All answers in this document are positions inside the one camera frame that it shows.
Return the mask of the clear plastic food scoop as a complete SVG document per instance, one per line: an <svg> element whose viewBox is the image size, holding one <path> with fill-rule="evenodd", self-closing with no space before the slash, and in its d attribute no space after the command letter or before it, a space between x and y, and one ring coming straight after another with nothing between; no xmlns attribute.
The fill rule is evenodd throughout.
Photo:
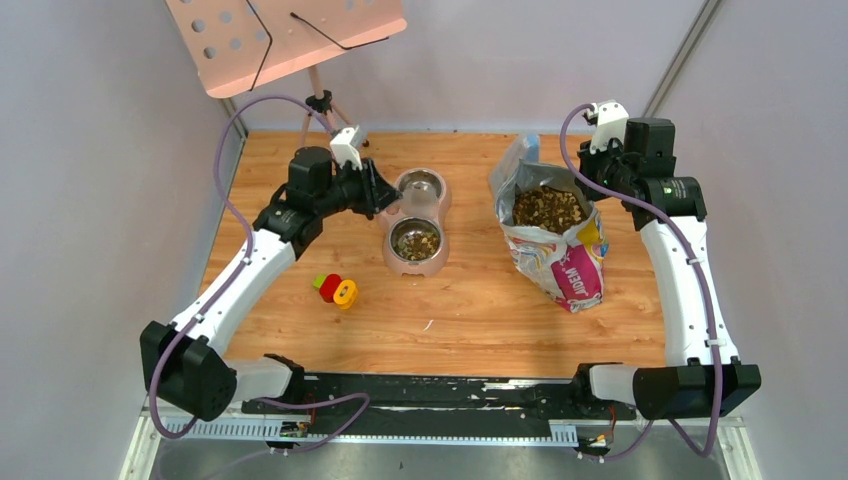
<svg viewBox="0 0 848 480"><path fill-rule="evenodd" d="M386 209L390 215L431 216L438 204L440 190L428 183L413 182L401 189L401 199Z"/></svg>

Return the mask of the cat food bag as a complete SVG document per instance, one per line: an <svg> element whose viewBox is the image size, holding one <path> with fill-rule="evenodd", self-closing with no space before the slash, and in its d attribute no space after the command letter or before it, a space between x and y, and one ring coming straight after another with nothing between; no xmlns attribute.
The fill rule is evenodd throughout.
<svg viewBox="0 0 848 480"><path fill-rule="evenodd" d="M600 213L578 188L575 175L563 166L520 163L508 176L496 166L489 184L495 215L516 269L571 313L600 304L608 241ZM587 219L561 235L516 226L512 219L516 195L540 186L575 194Z"/></svg>

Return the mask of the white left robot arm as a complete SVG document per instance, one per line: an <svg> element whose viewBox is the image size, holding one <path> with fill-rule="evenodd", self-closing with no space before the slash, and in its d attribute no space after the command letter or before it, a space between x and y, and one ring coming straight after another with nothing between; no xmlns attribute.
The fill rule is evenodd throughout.
<svg viewBox="0 0 848 480"><path fill-rule="evenodd" d="M324 147L298 149L286 182L208 289L168 323L152 321L142 331L150 405L163 400L206 422L233 402L259 398L283 413L298 411L307 390L299 365L275 354L228 363L229 343L266 290L322 233L326 218L351 211L372 219L401 197L370 158L338 161Z"/></svg>

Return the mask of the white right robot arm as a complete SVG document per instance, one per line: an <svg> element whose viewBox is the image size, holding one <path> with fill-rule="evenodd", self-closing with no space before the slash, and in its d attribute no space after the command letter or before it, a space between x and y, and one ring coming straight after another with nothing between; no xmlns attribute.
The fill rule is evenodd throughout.
<svg viewBox="0 0 848 480"><path fill-rule="evenodd" d="M577 183L591 200L616 198L632 215L651 263L665 328L665 366L582 364L571 403L596 417L611 401L647 420L724 417L762 384L740 360L715 296L706 245L707 209L699 182L675 173L675 126L668 119L603 121L581 144Z"/></svg>

